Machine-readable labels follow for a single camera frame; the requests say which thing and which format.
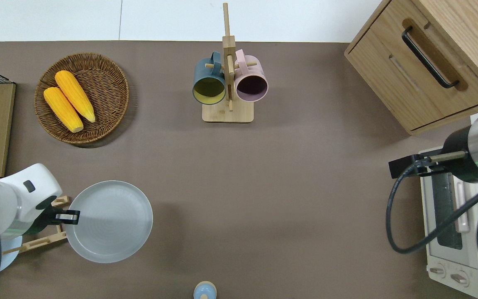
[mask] toaster oven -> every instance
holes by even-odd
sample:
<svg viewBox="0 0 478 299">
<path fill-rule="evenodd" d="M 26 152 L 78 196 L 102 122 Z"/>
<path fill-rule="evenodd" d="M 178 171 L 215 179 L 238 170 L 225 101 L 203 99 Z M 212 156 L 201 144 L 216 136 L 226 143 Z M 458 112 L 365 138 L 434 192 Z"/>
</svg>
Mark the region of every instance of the toaster oven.
<svg viewBox="0 0 478 299">
<path fill-rule="evenodd" d="M 421 178 L 425 234 L 478 193 L 478 184 L 461 181 L 451 173 Z M 478 298 L 478 204 L 427 244 L 429 277 Z"/>
</svg>

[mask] mug handle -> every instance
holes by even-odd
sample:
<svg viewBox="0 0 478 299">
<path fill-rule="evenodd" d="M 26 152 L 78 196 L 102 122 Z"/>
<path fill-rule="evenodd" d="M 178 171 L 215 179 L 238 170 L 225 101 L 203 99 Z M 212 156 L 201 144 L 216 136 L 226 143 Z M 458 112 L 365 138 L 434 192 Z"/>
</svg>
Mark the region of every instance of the mug handle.
<svg viewBox="0 0 478 299">
<path fill-rule="evenodd" d="M 211 55 L 211 63 L 213 64 L 213 69 L 211 70 L 211 74 L 213 76 L 218 76 L 220 73 L 220 53 L 217 51 L 214 51 L 213 54 Z"/>
<path fill-rule="evenodd" d="M 237 56 L 237 64 L 239 65 L 239 70 L 241 74 L 244 76 L 248 74 L 248 66 L 246 65 L 246 57 L 244 56 L 243 49 L 239 49 L 235 51 L 235 56 Z"/>
</svg>

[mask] brown table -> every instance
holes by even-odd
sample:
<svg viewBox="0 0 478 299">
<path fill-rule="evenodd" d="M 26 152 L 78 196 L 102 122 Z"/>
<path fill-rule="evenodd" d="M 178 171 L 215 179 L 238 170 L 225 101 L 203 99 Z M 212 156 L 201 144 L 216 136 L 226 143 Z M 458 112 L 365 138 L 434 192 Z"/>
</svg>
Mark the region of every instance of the brown table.
<svg viewBox="0 0 478 299">
<path fill-rule="evenodd" d="M 205 123 L 191 95 L 195 63 L 220 42 L 0 42 L 0 74 L 17 83 L 7 174 L 43 163 L 65 195 L 123 180 L 154 210 L 147 243 L 101 265 L 66 241 L 18 255 L 0 298 L 463 298 L 434 282 L 425 253 L 385 236 L 388 161 L 440 146 L 461 121 L 410 137 L 344 59 L 347 44 L 250 43 L 269 93 L 250 124 Z M 127 74 L 131 106 L 99 147 L 49 136 L 34 115 L 44 71 L 93 51 Z M 419 180 L 404 182 L 395 238 L 423 237 Z"/>
</svg>

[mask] round woven basket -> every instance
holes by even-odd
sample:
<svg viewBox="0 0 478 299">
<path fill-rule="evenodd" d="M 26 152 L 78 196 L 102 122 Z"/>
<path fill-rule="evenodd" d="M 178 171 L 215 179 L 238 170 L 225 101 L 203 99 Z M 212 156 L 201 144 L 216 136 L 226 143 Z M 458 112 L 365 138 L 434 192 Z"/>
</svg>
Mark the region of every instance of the round woven basket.
<svg viewBox="0 0 478 299">
<path fill-rule="evenodd" d="M 44 99 L 44 90 L 57 86 L 55 74 L 72 72 L 88 96 L 95 112 L 95 123 L 79 115 L 84 129 L 70 132 Z M 129 84 L 123 71 L 109 58 L 97 53 L 69 55 L 53 64 L 40 78 L 34 93 L 38 121 L 54 138 L 69 144 L 88 144 L 112 132 L 125 116 L 129 104 Z"/>
</svg>

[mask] blue mug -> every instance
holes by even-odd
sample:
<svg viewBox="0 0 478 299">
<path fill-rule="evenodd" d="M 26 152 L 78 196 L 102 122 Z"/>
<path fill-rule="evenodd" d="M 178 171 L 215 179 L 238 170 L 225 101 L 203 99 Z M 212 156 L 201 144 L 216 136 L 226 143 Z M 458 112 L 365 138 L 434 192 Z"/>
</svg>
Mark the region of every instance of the blue mug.
<svg viewBox="0 0 478 299">
<path fill-rule="evenodd" d="M 213 64 L 213 68 L 206 68 L 206 64 Z M 195 66 L 193 96 L 202 104 L 214 105 L 224 99 L 225 86 L 220 53 L 214 51 L 211 58 L 204 58 Z"/>
</svg>

